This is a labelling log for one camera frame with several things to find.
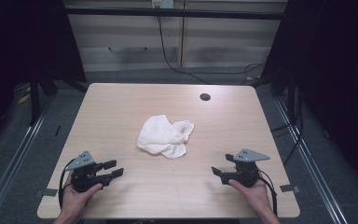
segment wire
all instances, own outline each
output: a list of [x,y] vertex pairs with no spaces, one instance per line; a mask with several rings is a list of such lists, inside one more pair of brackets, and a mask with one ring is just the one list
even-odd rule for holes
[[[189,75],[189,76],[192,76],[194,78],[196,78],[197,80],[207,84],[207,85],[212,85],[211,83],[195,76],[195,75],[201,75],[201,74],[209,74],[209,75],[240,75],[240,74],[245,74],[247,75],[248,72],[252,71],[252,70],[255,70],[258,66],[261,66],[261,65],[264,65],[264,63],[250,63],[248,65],[245,66],[245,71],[242,71],[242,72],[185,72],[185,71],[181,71],[181,70],[178,70],[176,68],[173,68],[170,63],[168,62],[168,59],[167,59],[167,54],[165,52],[165,47],[164,47],[164,38],[162,37],[162,25],[161,25],[161,17],[157,17],[158,19],[158,29],[159,29],[159,37],[161,39],[161,46],[162,46],[162,53],[164,55],[164,60],[165,60],[165,63],[175,72],[178,72],[178,73],[182,73],[182,74],[186,74],[186,75]],[[244,79],[244,81],[240,84],[240,85],[243,85],[245,82],[246,82],[246,77]]]
[[281,133],[281,134],[278,134],[276,136],[272,136],[273,138],[279,138],[279,137],[282,137],[284,135],[287,135],[289,133],[289,131],[286,131],[285,133]]
[[283,124],[283,126],[281,126],[281,127],[271,129],[271,132],[273,133],[273,132],[285,129],[285,128],[289,127],[289,126],[291,126],[291,124]]
[[259,86],[266,85],[266,84],[272,82],[274,78],[277,78],[277,76],[280,73],[284,72],[287,69],[289,69],[289,67],[287,67],[287,63],[284,63],[284,64],[281,65],[280,69],[274,70],[268,76],[262,76],[256,82],[253,82],[250,86],[252,86],[253,88],[257,88]]
[[300,141],[302,140],[302,132],[303,132],[303,127],[304,127],[304,123],[303,123],[303,116],[302,116],[302,101],[303,101],[303,96],[301,94],[301,91],[299,89],[297,89],[297,110],[298,110],[298,116],[300,117],[300,130],[299,130],[299,134],[296,140],[295,145],[293,146],[293,148],[290,150],[289,155],[287,156],[287,158],[284,160],[283,162],[283,166],[286,166],[287,162],[289,162],[290,158],[292,157],[293,153],[295,152],[298,144],[300,143]]
[[65,176],[65,168],[72,162],[74,161],[75,159],[72,159],[70,160],[66,165],[65,167],[63,168],[62,170],[62,173],[61,173],[61,178],[60,178],[60,185],[59,185],[59,188],[58,188],[58,202],[60,204],[60,208],[62,208],[62,198],[63,198],[63,189],[65,189],[66,187],[68,187],[70,184],[66,185],[65,187],[62,187],[62,182],[63,182],[63,177]]
[[259,177],[259,179],[261,181],[263,181],[269,188],[269,190],[271,191],[271,198],[272,198],[272,209],[273,212],[275,214],[275,216],[278,216],[278,202],[277,202],[277,193],[275,192],[275,188],[274,188],[274,184],[272,183],[271,178],[269,178],[269,176],[262,170],[258,170],[259,172],[263,173],[269,180],[269,182],[264,179],[263,177]]

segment wooden table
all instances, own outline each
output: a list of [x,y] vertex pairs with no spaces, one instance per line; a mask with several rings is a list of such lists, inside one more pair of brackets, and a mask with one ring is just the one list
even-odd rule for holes
[[[203,93],[211,99],[201,100]],[[185,156],[169,160],[136,146],[145,121],[156,115],[195,124]],[[92,84],[48,188],[56,189],[65,164],[87,149],[96,162],[117,160],[124,175],[94,196],[83,218],[254,217],[241,195],[222,185],[211,169],[235,171],[225,154],[242,148],[271,157],[256,164],[273,181],[279,217],[298,216],[294,193],[280,190],[289,180],[252,87]],[[59,213],[58,196],[43,197],[37,214],[55,218]]]

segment hand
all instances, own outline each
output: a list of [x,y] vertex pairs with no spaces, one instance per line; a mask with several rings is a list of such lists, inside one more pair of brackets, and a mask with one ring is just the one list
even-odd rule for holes
[[278,218],[272,212],[272,209],[269,205],[269,197],[267,196],[266,184],[260,179],[255,182],[255,184],[246,188],[240,182],[230,179],[228,184],[239,191],[246,201],[252,206],[255,210],[255,214],[260,217],[263,223],[279,223]]
[[84,207],[89,203],[96,192],[103,188],[102,184],[92,186],[86,192],[79,193],[72,187],[71,173],[69,173],[66,187],[63,189],[62,209],[54,224],[76,223]]

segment metal frame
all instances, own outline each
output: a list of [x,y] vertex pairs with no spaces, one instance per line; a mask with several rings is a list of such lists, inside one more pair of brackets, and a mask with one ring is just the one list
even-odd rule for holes
[[308,171],[310,172],[310,177],[312,178],[316,188],[319,190],[319,194],[321,195],[324,201],[324,205],[330,213],[331,218],[336,224],[347,224],[348,221],[345,218],[344,213],[341,210],[341,207],[339,206],[336,197],[325,182],[318,165],[316,164],[315,160],[312,157],[312,154],[310,153],[310,150],[305,144],[305,141],[303,140],[303,138],[300,137],[300,131],[298,130],[297,126],[293,125],[293,123],[291,122],[291,118],[290,115],[288,115],[286,105],[284,104],[282,99],[277,100],[276,104],[281,112],[284,122],[289,129],[290,134],[293,137],[293,140],[295,141],[295,143],[298,141],[298,152],[300,153],[301,158],[303,159]]
[[22,139],[22,142],[16,151],[16,154],[14,155],[2,178],[0,179],[0,206],[4,201],[5,197],[7,196],[7,193],[10,190],[12,183],[14,182],[16,174],[20,170],[22,162],[24,161],[25,156],[31,147],[31,144],[34,141],[34,138],[36,137],[40,127],[42,126],[43,120],[45,119],[45,115],[48,112],[48,108],[51,105],[53,99],[53,97],[48,98],[45,108],[42,110],[42,113],[35,121],[34,125],[29,127],[27,134]]
[[18,7],[18,11],[33,13],[66,13],[73,15],[110,15],[110,16],[160,16],[160,17],[192,17],[220,18],[242,20],[281,21],[284,19],[301,19],[307,15],[289,15],[280,12],[219,11],[170,8],[138,8],[138,7]]

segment crumpled cloth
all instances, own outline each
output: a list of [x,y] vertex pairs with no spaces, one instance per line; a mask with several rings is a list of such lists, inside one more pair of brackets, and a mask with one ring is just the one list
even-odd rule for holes
[[137,140],[137,146],[151,154],[161,153],[169,159],[186,154],[185,142],[194,130],[189,120],[168,121],[165,115],[148,119]]

